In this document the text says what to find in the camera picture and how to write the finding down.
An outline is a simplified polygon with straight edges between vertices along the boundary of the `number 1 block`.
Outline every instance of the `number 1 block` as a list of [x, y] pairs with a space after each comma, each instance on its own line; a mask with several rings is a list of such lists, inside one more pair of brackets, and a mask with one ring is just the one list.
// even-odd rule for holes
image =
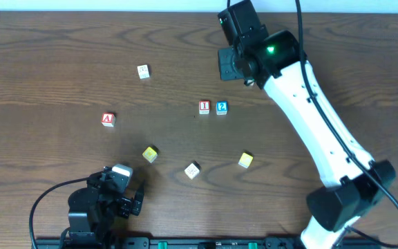
[[199, 114], [209, 114], [210, 113], [210, 101], [203, 100], [199, 101]]

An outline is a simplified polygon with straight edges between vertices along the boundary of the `green led light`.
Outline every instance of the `green led light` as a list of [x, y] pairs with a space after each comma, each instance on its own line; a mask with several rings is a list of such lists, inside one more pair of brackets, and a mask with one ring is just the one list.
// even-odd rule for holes
[[273, 46], [267, 47], [267, 51], [268, 53], [274, 53], [274, 47]]

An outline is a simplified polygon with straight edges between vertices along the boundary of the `white block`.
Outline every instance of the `white block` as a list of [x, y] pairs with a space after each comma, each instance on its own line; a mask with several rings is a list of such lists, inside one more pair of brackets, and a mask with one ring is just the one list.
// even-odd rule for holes
[[210, 101], [203, 100], [199, 101], [199, 114], [209, 114], [210, 113]]
[[115, 114], [113, 113], [103, 113], [102, 114], [102, 124], [107, 127], [114, 127], [116, 122]]
[[194, 163], [190, 164], [190, 166], [185, 169], [185, 173], [191, 180], [193, 180], [193, 178], [195, 178], [199, 172], [200, 170], [198, 166], [196, 166]]
[[138, 66], [138, 73], [140, 79], [150, 77], [149, 67], [147, 65]]

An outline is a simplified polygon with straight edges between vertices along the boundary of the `green connector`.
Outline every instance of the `green connector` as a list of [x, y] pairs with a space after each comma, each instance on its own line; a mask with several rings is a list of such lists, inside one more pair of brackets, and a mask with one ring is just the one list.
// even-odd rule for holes
[[257, 243], [248, 243], [248, 249], [257, 249]]
[[167, 249], [169, 246], [168, 246], [168, 243], [167, 242], [159, 242], [158, 243], [158, 249]]

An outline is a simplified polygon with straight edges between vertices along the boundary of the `black mounting rail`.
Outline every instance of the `black mounting rail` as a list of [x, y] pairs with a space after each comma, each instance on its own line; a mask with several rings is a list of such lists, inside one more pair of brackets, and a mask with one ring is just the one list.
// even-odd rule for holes
[[[39, 249], [59, 249], [59, 239], [37, 240]], [[64, 245], [71, 244], [66, 240]], [[380, 249], [363, 239], [344, 239], [339, 249]], [[148, 239], [129, 237], [105, 249], [305, 249], [300, 237], [267, 237], [264, 239]]]

